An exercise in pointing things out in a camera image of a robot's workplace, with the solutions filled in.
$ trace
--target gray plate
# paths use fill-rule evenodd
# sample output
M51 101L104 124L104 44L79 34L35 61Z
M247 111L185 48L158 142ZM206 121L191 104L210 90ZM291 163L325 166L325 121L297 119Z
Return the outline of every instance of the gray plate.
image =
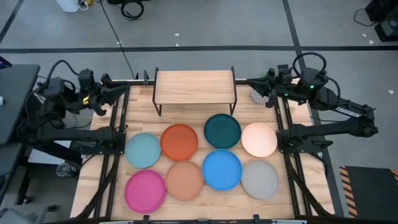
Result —
M243 167L243 189L255 199L269 199L279 188L279 176L274 167L262 160L253 160Z

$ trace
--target wooden shelf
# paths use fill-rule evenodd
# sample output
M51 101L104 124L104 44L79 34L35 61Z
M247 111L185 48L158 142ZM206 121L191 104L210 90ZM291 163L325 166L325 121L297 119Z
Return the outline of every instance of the wooden shelf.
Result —
M236 104L234 70L158 71L153 103L161 115L162 105Z

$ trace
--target tan plate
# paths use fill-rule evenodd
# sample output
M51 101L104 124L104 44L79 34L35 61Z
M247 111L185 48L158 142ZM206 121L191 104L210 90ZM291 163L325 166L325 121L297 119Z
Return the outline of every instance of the tan plate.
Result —
M242 145L248 153L256 157L271 155L277 146L274 130L263 123L252 123L242 132Z
M190 161L180 161L167 171L167 191L179 200L191 200L203 188L203 177L199 167Z

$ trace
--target dark teal plate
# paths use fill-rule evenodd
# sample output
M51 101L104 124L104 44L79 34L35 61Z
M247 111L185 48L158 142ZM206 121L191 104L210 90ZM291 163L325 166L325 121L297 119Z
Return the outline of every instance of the dark teal plate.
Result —
M228 114L216 114L205 124L206 140L216 149L229 149L241 138L241 126Z

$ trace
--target light blue plate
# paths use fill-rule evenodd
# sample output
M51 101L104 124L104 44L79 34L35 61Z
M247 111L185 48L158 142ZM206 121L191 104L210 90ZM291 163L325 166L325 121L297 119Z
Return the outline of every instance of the light blue plate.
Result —
M136 168L146 168L155 164L160 157L160 144L151 133L139 133L126 145L127 161Z
M233 152L217 149L206 156L201 171L212 189L231 190L241 180L242 164Z

